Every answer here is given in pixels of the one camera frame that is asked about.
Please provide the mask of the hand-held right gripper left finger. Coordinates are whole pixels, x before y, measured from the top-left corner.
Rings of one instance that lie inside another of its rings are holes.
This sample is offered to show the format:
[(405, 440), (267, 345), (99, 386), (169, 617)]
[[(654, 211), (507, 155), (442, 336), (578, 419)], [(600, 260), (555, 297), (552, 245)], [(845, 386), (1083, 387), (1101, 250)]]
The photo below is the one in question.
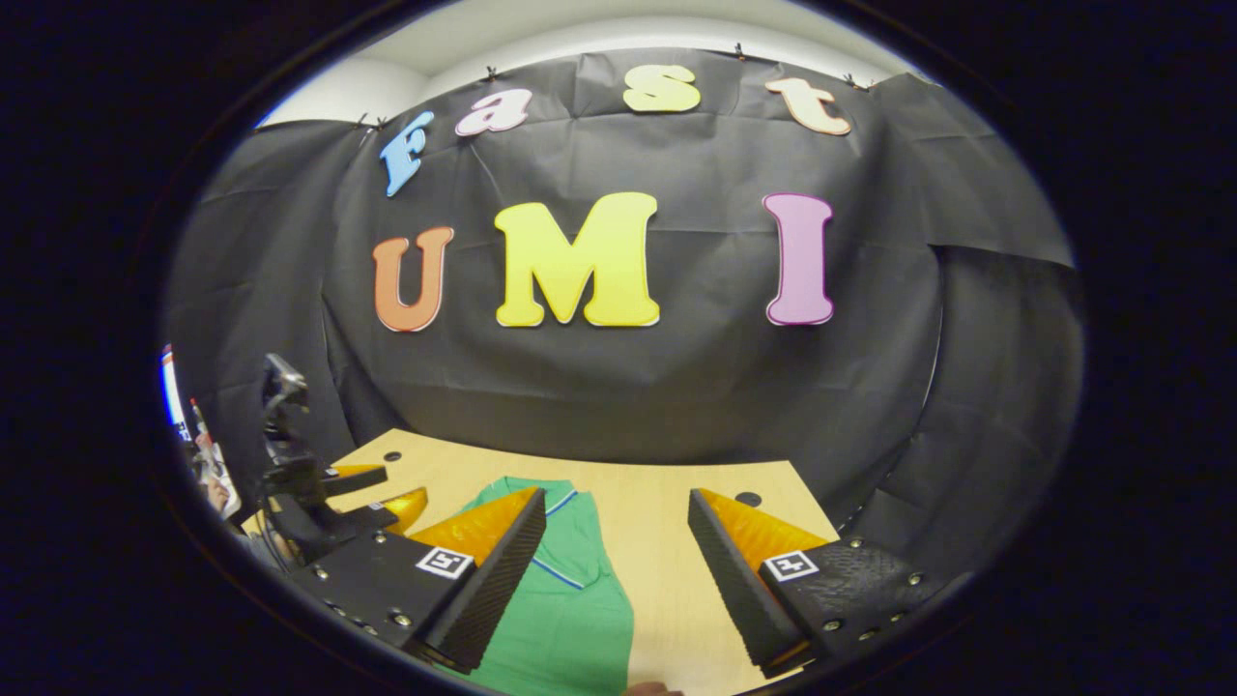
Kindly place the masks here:
[(544, 532), (546, 490), (526, 486), (414, 537), (357, 532), (289, 580), (362, 635), (469, 674)]

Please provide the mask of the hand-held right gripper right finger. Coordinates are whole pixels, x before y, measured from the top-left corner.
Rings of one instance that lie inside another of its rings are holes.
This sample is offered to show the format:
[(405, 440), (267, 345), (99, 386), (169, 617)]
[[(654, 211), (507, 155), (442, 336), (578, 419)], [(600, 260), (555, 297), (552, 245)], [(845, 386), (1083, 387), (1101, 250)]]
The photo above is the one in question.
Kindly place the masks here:
[(865, 659), (951, 588), (863, 537), (826, 540), (711, 490), (690, 490), (688, 525), (764, 677)]

